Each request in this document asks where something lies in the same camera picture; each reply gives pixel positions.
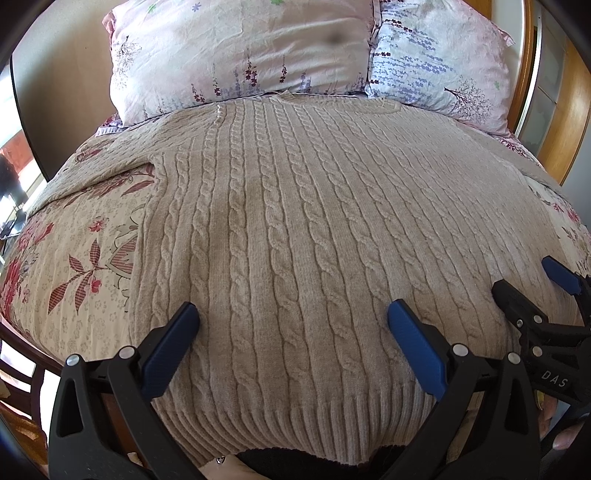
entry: window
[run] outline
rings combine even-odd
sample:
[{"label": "window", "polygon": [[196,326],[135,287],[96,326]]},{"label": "window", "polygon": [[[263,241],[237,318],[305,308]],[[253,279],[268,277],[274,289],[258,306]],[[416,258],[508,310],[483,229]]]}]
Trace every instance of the window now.
[{"label": "window", "polygon": [[19,208],[28,211],[47,182],[22,130],[10,67],[0,73],[0,271],[22,228]]},{"label": "window", "polygon": [[535,2],[535,62],[532,85],[516,135],[534,155],[542,144],[556,111],[566,57],[566,34],[554,17]]}]

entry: floral bedspread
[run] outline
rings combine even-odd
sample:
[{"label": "floral bedspread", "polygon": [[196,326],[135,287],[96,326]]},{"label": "floral bedspread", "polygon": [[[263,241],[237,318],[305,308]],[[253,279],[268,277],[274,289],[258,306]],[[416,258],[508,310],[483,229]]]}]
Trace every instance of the floral bedspread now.
[{"label": "floral bedspread", "polygon": [[[118,129],[116,119],[112,125]],[[64,168],[92,161],[115,135],[83,144]],[[516,138],[495,137],[541,164]],[[138,225],[154,187],[150,164],[50,203],[27,223],[0,277],[0,314],[31,343],[64,360],[110,357],[129,343],[126,303]],[[532,179],[567,266],[591,275],[591,235],[573,207]]]},{"label": "floral bedspread", "polygon": [[[540,168],[544,168],[514,135],[508,138],[490,136],[518,155],[531,160]],[[546,206],[556,235],[560,239],[560,244],[568,259],[567,267],[582,276],[591,275],[591,235],[589,235],[587,227],[581,223],[573,206],[554,190],[528,177],[526,177],[526,181],[531,191]]]}]

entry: cushion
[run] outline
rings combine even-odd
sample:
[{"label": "cushion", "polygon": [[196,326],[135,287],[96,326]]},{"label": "cushion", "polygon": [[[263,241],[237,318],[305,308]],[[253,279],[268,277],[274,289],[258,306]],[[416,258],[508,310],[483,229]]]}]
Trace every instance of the cushion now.
[{"label": "cushion", "polygon": [[509,135],[508,34],[462,0],[382,0],[381,10],[369,96]]},{"label": "cushion", "polygon": [[277,90],[363,92],[378,0],[131,0],[112,31],[111,98],[125,126]]}]

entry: beige sweater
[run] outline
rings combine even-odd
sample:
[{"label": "beige sweater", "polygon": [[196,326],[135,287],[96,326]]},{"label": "beige sweater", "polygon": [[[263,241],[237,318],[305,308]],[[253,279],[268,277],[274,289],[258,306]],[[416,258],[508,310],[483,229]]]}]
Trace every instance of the beige sweater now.
[{"label": "beige sweater", "polygon": [[564,254],[527,161],[498,147],[392,101],[238,99],[121,134],[39,206],[152,162],[131,338],[186,300],[202,318],[155,402],[165,425],[198,465],[259,447],[359,463],[409,442],[432,405],[387,328],[391,301],[496,357],[515,340],[496,280],[574,321],[541,268]]}]

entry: black clamp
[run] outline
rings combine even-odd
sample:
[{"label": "black clamp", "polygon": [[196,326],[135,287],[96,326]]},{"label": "black clamp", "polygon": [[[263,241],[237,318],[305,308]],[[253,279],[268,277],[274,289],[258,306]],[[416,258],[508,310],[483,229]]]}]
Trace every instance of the black clamp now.
[{"label": "black clamp", "polygon": [[542,261],[551,280],[575,296],[585,326],[550,323],[548,316],[506,280],[492,295],[505,317],[519,331],[521,357],[534,388],[575,407],[591,403],[591,294],[587,280],[552,257]]},{"label": "black clamp", "polygon": [[[49,443],[51,480],[203,480],[170,436],[150,400],[162,396],[199,330],[194,305],[184,303],[139,347],[111,359],[85,362],[70,355],[61,372]],[[127,458],[101,394],[115,396],[148,468]]]},{"label": "black clamp", "polygon": [[[519,355],[496,360],[450,345],[403,300],[390,305],[388,326],[422,388],[438,403],[382,480],[537,479],[537,412]],[[445,465],[470,399],[479,391],[485,395],[468,440],[459,458]]]}]

